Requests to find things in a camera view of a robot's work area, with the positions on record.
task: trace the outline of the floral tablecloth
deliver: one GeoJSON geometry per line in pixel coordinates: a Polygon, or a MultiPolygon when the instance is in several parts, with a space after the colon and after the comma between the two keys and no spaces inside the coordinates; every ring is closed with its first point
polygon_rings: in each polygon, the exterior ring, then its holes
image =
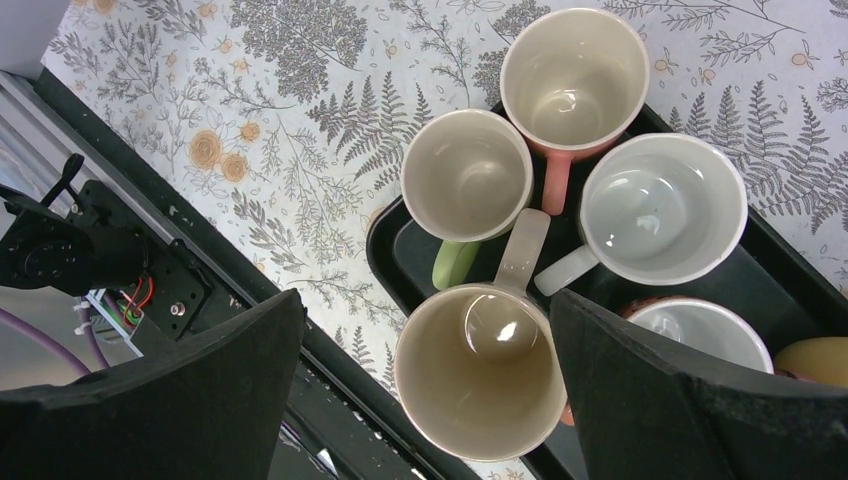
{"type": "Polygon", "coordinates": [[[848,0],[74,0],[44,63],[393,390],[405,318],[368,269],[368,226],[421,126],[493,105],[516,35],[570,6],[638,30],[649,105],[724,150],[751,205],[848,291],[848,0]]]}

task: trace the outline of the white mug handle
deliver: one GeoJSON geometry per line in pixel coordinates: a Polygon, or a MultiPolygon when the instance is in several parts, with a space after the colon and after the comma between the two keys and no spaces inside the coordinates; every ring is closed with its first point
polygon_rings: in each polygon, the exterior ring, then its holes
{"type": "Polygon", "coordinates": [[[539,210],[525,208],[518,214],[498,273],[495,275],[494,285],[522,293],[527,291],[550,224],[551,217],[539,210]]]}
{"type": "Polygon", "coordinates": [[[592,249],[581,245],[573,252],[557,260],[553,265],[536,275],[533,280],[542,295],[550,297],[569,283],[577,280],[598,264],[592,249]]]}

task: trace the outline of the mug handle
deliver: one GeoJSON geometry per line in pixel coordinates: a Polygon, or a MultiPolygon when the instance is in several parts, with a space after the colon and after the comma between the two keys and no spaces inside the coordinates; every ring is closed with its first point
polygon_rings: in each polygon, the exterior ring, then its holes
{"type": "Polygon", "coordinates": [[[442,241],[433,263],[433,286],[444,290],[464,282],[477,250],[480,250],[480,242],[442,241]]]}
{"type": "Polygon", "coordinates": [[[551,217],[539,210],[525,208],[518,214],[495,275],[495,286],[527,291],[550,224],[551,217]]]}
{"type": "Polygon", "coordinates": [[[542,273],[536,275],[533,282],[539,291],[542,292],[542,295],[550,297],[560,289],[567,287],[571,282],[577,280],[597,264],[598,257],[595,256],[592,249],[586,245],[581,245],[577,250],[574,250],[557,260],[550,267],[542,270],[542,273]]]}
{"type": "Polygon", "coordinates": [[[548,215],[559,215],[565,209],[565,193],[568,190],[568,174],[574,154],[555,151],[547,155],[545,189],[542,193],[542,211],[548,215]]]}

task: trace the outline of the white mug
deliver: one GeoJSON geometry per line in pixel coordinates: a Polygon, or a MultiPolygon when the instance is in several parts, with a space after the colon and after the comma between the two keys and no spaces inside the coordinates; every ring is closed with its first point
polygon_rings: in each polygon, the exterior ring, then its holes
{"type": "Polygon", "coordinates": [[[637,309],[627,321],[722,360],[774,373],[771,356],[757,332],[721,305],[696,298],[666,298],[637,309]]]}
{"type": "Polygon", "coordinates": [[[452,455],[515,458],[559,423],[567,395],[551,329],[525,292],[549,224],[548,215],[525,209],[494,282],[433,295],[400,334],[400,403],[418,431],[452,455]]]}
{"type": "Polygon", "coordinates": [[[480,242],[512,228],[533,193],[533,163],[521,134],[503,117],[457,110],[412,139],[400,173],[412,218],[443,240],[433,285],[459,285],[480,242]]]}
{"type": "Polygon", "coordinates": [[[609,149],[648,94],[648,52],[624,20],[568,8],[539,17],[504,57],[506,114],[545,155],[542,211],[562,213],[571,164],[609,149]]]}
{"type": "Polygon", "coordinates": [[[643,285],[686,283],[733,252],[747,219],[742,177],[718,149],[687,135],[640,135],[589,174],[579,218],[585,244],[535,283],[550,296],[599,262],[643,285]]]}

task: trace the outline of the yellow object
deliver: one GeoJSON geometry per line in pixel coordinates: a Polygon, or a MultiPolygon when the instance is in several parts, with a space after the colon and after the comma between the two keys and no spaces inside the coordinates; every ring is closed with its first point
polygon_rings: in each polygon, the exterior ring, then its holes
{"type": "Polygon", "coordinates": [[[811,338],[793,343],[777,354],[774,366],[818,383],[848,388],[848,337],[811,338]]]}

